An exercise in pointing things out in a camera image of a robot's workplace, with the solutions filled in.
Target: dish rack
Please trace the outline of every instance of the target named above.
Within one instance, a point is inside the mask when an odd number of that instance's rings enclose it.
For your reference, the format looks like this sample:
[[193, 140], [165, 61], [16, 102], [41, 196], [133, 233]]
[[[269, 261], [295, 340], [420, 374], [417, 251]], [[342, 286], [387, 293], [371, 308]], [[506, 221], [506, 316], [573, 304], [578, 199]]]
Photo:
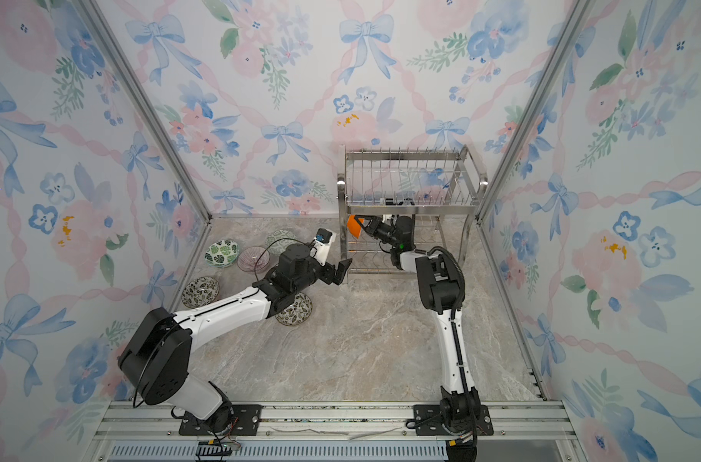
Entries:
[[[415, 245], [447, 248], [442, 221], [446, 215], [465, 216], [458, 262], [466, 260], [471, 225], [479, 212], [489, 180], [478, 153], [460, 151], [380, 149], [348, 151], [338, 172], [341, 259], [353, 258], [349, 274], [411, 276], [391, 264], [389, 255], [363, 231], [356, 238], [347, 227], [358, 215], [414, 215]], [[472, 182], [469, 172], [476, 175]]]

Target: wallpapered wall panel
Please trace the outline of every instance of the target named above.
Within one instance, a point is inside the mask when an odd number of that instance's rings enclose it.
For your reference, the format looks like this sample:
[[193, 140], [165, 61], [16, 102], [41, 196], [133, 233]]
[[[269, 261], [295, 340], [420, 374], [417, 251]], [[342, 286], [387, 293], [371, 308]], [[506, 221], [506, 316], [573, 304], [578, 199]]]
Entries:
[[82, 457], [203, 227], [73, 6], [0, 0], [0, 461]]
[[343, 143], [471, 143], [493, 173], [571, 0], [99, 6], [214, 212], [312, 214]]
[[485, 227], [589, 460], [701, 460], [701, 2], [596, 2]]

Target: pink bowl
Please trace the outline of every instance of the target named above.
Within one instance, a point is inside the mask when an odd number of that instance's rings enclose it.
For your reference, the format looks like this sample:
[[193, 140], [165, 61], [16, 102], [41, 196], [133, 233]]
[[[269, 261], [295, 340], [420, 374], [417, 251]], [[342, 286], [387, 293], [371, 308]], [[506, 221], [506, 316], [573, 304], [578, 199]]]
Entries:
[[264, 252], [263, 247], [248, 247], [237, 257], [237, 267], [247, 273], [252, 273], [255, 267], [256, 273], [262, 272], [269, 265], [271, 255]]

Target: black mounting plate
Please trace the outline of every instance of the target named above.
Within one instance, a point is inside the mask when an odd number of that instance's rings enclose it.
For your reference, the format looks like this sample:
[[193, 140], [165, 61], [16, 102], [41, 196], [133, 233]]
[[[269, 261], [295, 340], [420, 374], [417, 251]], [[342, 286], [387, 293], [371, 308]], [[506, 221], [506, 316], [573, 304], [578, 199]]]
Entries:
[[[415, 418], [410, 419], [407, 423], [416, 423], [426, 418], [430, 418], [435, 414], [439, 414], [441, 409], [438, 404], [417, 404], [412, 407], [415, 412]], [[494, 427], [492, 426], [492, 419], [489, 417], [489, 408], [485, 405], [481, 405], [481, 417], [476, 422], [476, 434], [491, 436], [494, 434]], [[443, 417], [439, 415], [415, 429], [417, 436], [449, 436], [448, 433], [443, 428]]]
[[[234, 404], [232, 406], [235, 411], [235, 428], [232, 429], [230, 436], [255, 436], [258, 433], [258, 424], [260, 423], [260, 404]], [[181, 418], [181, 427], [179, 428], [181, 436], [212, 436], [212, 433], [204, 425], [192, 415], [191, 412], [185, 412]]]

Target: patterned bowl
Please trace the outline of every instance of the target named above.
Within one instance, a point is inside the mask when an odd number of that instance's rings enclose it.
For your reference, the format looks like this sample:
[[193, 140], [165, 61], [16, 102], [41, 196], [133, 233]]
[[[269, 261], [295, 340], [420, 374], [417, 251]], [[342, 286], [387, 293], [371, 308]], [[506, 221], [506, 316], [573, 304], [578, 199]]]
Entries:
[[199, 308], [215, 301], [219, 292], [220, 284], [215, 278], [198, 277], [189, 282], [181, 292], [181, 303], [187, 308]]
[[[279, 239], [284, 239], [288, 238], [287, 240], [280, 241], [276, 243]], [[268, 248], [270, 254], [274, 255], [281, 255], [283, 251], [286, 250], [286, 248], [289, 245], [295, 244], [294, 241], [289, 240], [289, 239], [296, 239], [297, 236], [292, 233], [288, 229], [280, 229], [278, 231], [274, 231], [273, 233], [269, 234], [268, 237], [265, 238], [265, 244], [263, 247]]]
[[275, 317], [276, 320], [284, 326], [296, 326], [306, 321], [311, 314], [312, 300], [310, 300], [306, 293], [299, 292], [294, 297], [294, 304]]
[[204, 259], [209, 266], [225, 268], [235, 263], [238, 253], [240, 253], [240, 246], [237, 245], [237, 242], [223, 239], [209, 245], [207, 252], [204, 254]]
[[237, 257], [237, 267], [247, 273], [260, 273], [269, 265], [271, 256], [263, 247], [248, 247]]

